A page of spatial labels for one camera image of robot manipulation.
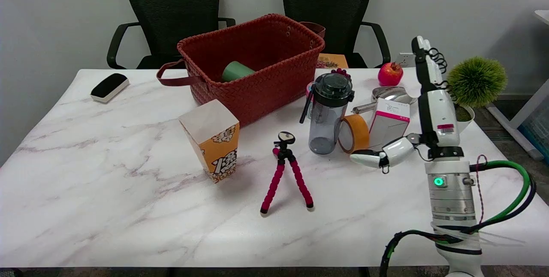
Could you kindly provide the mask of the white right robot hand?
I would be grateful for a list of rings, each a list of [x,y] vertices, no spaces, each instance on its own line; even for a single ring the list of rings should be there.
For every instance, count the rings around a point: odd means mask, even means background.
[[[417,103],[422,132],[395,139],[380,151],[355,151],[350,159],[357,164],[383,169],[386,173],[392,166],[408,159],[418,146],[425,145],[428,147],[427,174],[469,173],[469,163],[463,160],[464,153],[460,147],[454,103],[446,90],[447,82],[442,79],[442,64],[436,61],[440,52],[422,36],[414,37],[411,47],[420,83]]]

